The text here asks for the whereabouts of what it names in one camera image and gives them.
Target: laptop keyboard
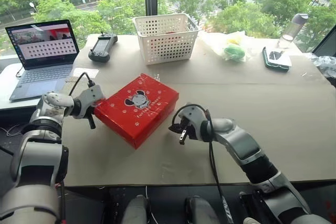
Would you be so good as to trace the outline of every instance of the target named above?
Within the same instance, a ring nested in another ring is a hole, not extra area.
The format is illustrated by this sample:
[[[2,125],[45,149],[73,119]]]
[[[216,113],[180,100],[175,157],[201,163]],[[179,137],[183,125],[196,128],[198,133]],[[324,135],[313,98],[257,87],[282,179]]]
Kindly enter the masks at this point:
[[[48,81],[54,79],[66,78],[69,76],[71,69],[69,68],[57,68],[57,69],[45,69],[38,71],[30,71],[22,76],[21,83],[29,83],[35,81]]]

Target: cartoon mouse illustration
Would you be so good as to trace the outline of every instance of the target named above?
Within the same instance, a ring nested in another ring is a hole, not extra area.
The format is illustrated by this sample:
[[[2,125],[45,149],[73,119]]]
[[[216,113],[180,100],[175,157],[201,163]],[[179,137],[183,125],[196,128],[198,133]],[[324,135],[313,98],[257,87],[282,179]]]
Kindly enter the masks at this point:
[[[145,96],[145,92],[138,90],[137,93],[132,97],[132,100],[126,99],[125,104],[127,106],[136,106],[139,109],[146,108],[150,104],[150,100]]]

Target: glass window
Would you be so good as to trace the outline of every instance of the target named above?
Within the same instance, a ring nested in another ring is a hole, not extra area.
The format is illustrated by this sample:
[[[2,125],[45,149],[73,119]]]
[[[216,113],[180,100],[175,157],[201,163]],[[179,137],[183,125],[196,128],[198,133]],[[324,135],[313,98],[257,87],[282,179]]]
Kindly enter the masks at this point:
[[[336,0],[158,0],[158,13],[189,14],[201,29],[248,36],[279,38],[296,13],[308,13],[295,40],[303,51],[314,47],[336,24]]]
[[[248,36],[279,38],[296,13],[309,21],[295,43],[311,51],[336,24],[336,0],[157,0],[158,14],[184,12],[201,29]],[[144,0],[0,0],[0,57],[14,51],[6,26],[67,18],[80,48],[88,34],[135,34],[132,17],[145,15]]]
[[[0,57],[15,55],[7,26],[69,19],[82,48],[92,33],[135,34],[132,18],[144,15],[144,0],[0,0]]]

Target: clear plastic bottle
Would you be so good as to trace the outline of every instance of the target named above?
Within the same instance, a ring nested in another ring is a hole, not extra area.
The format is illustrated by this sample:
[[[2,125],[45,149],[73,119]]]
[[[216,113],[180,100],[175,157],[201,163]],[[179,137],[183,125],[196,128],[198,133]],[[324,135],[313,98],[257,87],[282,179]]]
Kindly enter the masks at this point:
[[[308,20],[308,14],[297,13],[293,17],[290,24],[287,26],[283,34],[278,41],[278,48],[288,48],[291,42],[295,39],[303,25]]]

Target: red box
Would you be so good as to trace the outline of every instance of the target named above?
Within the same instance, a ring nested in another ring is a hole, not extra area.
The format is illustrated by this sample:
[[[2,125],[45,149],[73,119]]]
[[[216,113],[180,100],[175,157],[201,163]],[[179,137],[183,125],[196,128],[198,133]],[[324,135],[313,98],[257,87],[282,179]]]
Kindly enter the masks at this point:
[[[174,110],[179,93],[140,74],[95,108],[95,116],[137,149]]]

